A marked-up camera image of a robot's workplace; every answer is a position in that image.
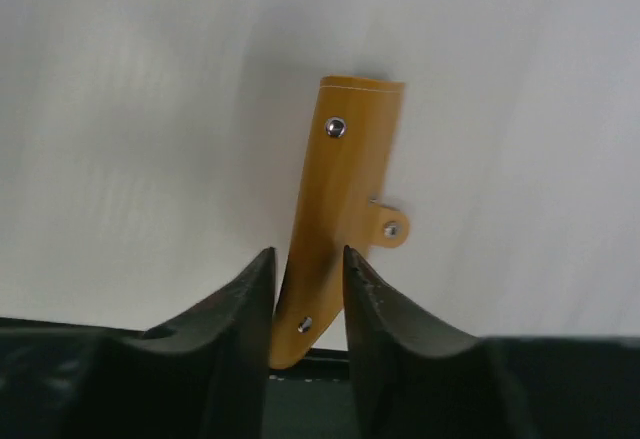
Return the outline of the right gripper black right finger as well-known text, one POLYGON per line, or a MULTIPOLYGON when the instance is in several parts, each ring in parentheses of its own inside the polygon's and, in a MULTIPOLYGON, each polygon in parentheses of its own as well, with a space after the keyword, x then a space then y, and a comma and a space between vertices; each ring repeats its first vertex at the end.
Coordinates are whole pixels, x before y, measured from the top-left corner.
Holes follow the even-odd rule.
POLYGON ((476 337, 343 253, 350 379, 365 438, 635 438, 639 342, 476 337))

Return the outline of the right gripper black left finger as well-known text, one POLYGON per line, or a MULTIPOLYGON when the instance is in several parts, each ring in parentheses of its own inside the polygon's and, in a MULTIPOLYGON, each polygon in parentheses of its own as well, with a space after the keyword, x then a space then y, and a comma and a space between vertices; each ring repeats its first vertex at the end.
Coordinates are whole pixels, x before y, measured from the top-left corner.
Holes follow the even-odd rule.
POLYGON ((145 331, 3 319, 5 438, 257 438, 276 254, 145 331))

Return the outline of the orange leather card holder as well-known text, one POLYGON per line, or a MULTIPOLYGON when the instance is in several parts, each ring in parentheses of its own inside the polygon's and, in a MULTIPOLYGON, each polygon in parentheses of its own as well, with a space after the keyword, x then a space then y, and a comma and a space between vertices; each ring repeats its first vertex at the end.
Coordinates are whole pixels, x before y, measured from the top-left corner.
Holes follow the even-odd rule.
POLYGON ((321 79, 301 176, 269 365, 298 363, 343 308, 343 250, 396 248, 407 216, 381 198, 404 99, 402 82, 321 79))

